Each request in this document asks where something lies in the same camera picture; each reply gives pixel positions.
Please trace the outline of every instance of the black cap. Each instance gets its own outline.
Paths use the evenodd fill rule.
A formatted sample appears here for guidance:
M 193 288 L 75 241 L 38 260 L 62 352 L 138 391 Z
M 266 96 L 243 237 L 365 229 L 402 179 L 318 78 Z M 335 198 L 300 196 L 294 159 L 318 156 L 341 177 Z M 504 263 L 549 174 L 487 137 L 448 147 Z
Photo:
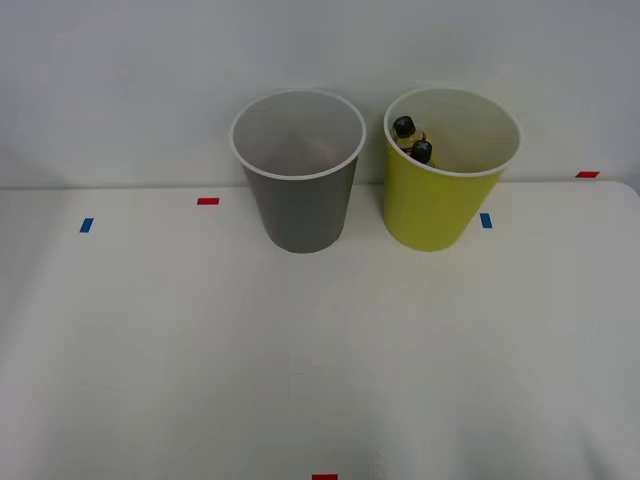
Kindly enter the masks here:
M 411 158 L 420 163 L 427 164 L 431 160 L 431 151 L 433 147 L 426 140 L 418 140 L 413 144 L 411 149 Z
M 393 129 L 400 138 L 407 138 L 416 133 L 416 126 L 409 116 L 400 117 L 393 122 Z

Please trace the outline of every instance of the white table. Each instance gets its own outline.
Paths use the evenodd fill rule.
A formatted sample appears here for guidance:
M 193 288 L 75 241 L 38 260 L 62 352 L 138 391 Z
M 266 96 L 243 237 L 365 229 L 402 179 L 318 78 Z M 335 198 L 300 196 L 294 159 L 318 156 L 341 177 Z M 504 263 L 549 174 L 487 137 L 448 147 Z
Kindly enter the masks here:
M 301 256 L 245 188 L 0 192 L 0 478 L 582 480 L 585 449 L 624 472 L 640 198 L 500 184 L 493 229 L 420 253 L 380 195 Z

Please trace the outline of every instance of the gray cup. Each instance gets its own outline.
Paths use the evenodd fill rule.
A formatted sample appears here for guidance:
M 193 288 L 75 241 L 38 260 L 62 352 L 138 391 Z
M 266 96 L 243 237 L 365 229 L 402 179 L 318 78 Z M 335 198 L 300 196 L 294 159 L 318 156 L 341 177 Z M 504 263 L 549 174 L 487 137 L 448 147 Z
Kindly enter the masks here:
M 311 253 L 340 237 L 365 137 L 356 107 L 318 90 L 279 92 L 238 114 L 231 150 L 276 245 Z

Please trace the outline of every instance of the blue tape marker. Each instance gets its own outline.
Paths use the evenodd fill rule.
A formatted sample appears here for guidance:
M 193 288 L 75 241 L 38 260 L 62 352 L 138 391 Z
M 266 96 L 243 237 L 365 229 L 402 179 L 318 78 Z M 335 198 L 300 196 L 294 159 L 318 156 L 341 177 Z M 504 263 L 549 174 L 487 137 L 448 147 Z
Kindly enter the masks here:
M 89 233 L 91 225 L 93 225 L 93 218 L 85 218 L 84 222 L 82 222 L 82 226 L 80 227 L 80 233 Z
M 493 228 L 493 225 L 491 225 L 491 217 L 488 213 L 481 213 L 480 221 L 482 222 L 482 228 Z

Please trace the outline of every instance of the white wall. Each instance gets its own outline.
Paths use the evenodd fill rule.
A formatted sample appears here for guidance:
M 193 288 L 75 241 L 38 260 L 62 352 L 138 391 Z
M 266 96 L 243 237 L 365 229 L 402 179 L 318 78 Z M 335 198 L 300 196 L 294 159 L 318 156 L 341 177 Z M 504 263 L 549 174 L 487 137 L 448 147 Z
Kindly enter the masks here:
M 635 0 L 2 0 L 0 186 L 244 182 L 237 110 L 279 87 L 341 93 L 371 135 L 402 91 L 465 86 L 521 121 L 511 178 L 640 164 Z

